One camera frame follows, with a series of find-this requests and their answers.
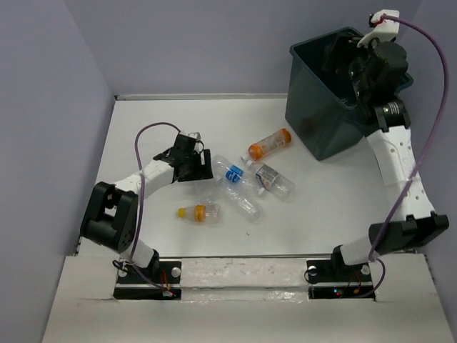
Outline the small bottle yellow cap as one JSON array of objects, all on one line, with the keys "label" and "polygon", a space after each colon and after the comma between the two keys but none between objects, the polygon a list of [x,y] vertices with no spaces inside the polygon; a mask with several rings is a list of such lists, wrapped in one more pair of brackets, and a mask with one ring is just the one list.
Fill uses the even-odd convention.
[{"label": "small bottle yellow cap", "polygon": [[197,204],[181,207],[177,217],[183,221],[208,227],[217,227],[222,223],[222,211],[219,204]]}]

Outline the Pocari Sweat labelled bottle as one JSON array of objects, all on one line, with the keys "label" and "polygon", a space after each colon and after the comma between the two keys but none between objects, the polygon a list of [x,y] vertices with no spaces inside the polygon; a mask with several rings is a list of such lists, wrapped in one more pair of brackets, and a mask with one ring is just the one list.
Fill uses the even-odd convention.
[{"label": "Pocari Sweat labelled bottle", "polygon": [[264,163],[255,163],[252,160],[246,162],[246,166],[253,172],[258,184],[271,192],[281,201],[288,201],[295,192],[295,184],[283,174]]}]

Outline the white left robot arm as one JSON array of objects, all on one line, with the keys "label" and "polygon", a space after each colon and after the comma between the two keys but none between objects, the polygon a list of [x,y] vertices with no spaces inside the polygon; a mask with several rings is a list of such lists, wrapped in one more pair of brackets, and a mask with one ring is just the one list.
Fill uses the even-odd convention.
[{"label": "white left robot arm", "polygon": [[175,182],[211,179],[211,152],[198,132],[179,133],[174,145],[146,166],[113,184],[97,183],[92,189],[80,236],[116,252],[132,265],[142,282],[154,280],[159,253],[139,239],[144,201]]}]

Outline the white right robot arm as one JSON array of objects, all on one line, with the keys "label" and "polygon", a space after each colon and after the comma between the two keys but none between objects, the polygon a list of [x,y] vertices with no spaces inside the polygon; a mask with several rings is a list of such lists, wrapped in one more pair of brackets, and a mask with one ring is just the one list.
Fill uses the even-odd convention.
[{"label": "white right robot arm", "polygon": [[325,69],[347,72],[356,95],[356,113],[375,154],[390,210],[360,239],[333,249],[328,270],[337,280],[351,276],[372,257],[417,249],[449,227],[428,199],[411,146],[411,120],[399,98],[409,86],[407,53],[392,34],[339,34],[326,51]]}]

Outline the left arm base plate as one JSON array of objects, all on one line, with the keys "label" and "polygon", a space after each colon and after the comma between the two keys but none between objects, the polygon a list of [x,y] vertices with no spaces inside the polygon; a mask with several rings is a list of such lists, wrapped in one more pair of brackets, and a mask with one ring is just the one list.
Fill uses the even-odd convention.
[{"label": "left arm base plate", "polygon": [[114,299],[171,301],[181,298],[181,261],[161,260],[154,275],[121,259],[111,263],[117,271]]}]

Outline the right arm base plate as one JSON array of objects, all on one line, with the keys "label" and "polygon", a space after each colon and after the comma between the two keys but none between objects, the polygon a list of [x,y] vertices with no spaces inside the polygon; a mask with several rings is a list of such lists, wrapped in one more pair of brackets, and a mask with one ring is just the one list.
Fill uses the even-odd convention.
[{"label": "right arm base plate", "polygon": [[329,259],[307,260],[303,276],[310,300],[354,299],[365,296],[375,285],[367,264],[337,271]]}]

